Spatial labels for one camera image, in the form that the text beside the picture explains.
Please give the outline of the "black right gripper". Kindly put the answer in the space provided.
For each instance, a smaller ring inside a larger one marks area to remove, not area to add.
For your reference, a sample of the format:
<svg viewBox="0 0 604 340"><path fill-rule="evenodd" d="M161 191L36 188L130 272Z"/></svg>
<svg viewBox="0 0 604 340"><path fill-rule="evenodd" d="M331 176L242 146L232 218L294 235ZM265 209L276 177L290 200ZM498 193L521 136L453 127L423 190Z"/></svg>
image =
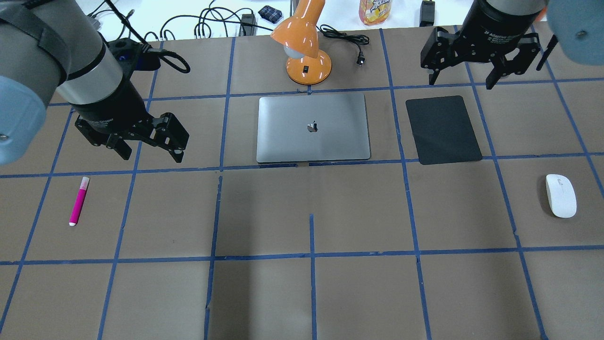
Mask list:
<svg viewBox="0 0 604 340"><path fill-rule="evenodd" d="M541 50L536 33L527 33L543 10L541 0L475 0L462 27L450 33L435 27L420 52L420 66L435 85L440 71L460 62L493 64L486 77L492 90L508 75L523 75ZM506 55L518 50L507 60Z"/></svg>

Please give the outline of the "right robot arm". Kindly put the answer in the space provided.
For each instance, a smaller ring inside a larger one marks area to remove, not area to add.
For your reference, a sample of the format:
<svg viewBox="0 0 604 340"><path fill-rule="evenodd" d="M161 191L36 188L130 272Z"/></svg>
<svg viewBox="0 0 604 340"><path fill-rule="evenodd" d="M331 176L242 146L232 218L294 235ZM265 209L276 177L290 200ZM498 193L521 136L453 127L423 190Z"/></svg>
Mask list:
<svg viewBox="0 0 604 340"><path fill-rule="evenodd" d="M491 64L486 88L523 75L538 54L540 70L561 47L577 64L603 64L601 0L475 0L456 33L436 26L420 52L434 85L440 71L463 62Z"/></svg>

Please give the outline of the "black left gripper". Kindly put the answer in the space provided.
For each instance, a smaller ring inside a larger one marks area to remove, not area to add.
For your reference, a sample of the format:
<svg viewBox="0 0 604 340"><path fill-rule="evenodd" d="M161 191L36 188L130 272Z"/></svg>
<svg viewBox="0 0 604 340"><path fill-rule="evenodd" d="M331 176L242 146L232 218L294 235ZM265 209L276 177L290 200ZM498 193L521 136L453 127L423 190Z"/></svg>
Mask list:
<svg viewBox="0 0 604 340"><path fill-rule="evenodd" d="M132 154L125 140L143 141L164 149L175 162L183 161L190 134L172 112L154 118L145 109L104 114L84 108L75 108L75 111L78 113L75 126L84 138L93 146L106 144L106 148L113 149L124 161Z"/></svg>

